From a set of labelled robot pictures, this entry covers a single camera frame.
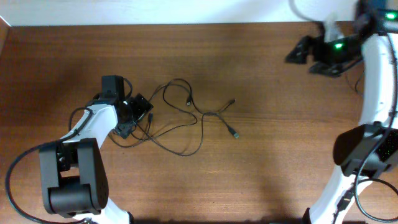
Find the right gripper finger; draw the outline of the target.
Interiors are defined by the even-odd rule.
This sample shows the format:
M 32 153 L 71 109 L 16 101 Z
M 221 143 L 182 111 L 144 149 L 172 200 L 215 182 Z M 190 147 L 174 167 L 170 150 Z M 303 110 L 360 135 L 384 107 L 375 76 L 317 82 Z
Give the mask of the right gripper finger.
M 329 65 L 323 62 L 317 62 L 309 68 L 309 72 L 315 75 L 337 78 L 343 73 L 343 66 L 342 64 Z
M 314 40 L 315 39 L 309 35 L 302 37 L 293 50 L 285 57 L 285 63 L 306 64 Z

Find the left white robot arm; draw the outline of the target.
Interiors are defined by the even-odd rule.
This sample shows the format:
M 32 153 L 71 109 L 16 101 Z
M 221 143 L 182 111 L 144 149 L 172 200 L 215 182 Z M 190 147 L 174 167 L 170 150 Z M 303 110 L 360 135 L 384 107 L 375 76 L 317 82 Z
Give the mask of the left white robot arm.
M 39 151 L 44 208 L 49 214 L 92 223 L 133 223 L 109 197 L 100 148 L 114 131 L 126 139 L 153 108 L 142 95 L 124 92 L 124 77 L 103 76 L 101 92 L 64 137 Z

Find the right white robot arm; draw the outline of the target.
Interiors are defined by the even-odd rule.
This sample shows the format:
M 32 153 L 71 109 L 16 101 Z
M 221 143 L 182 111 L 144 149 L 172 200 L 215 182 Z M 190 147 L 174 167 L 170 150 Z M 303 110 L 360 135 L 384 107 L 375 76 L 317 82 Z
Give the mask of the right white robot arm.
M 333 146 L 333 173 L 302 223 L 343 223 L 360 193 L 397 166 L 397 10 L 391 1 L 358 1 L 352 35 L 334 18 L 319 23 L 318 37 L 305 36 L 286 56 L 310 73 L 337 78 L 363 64 L 363 107 L 357 127 L 340 134 Z

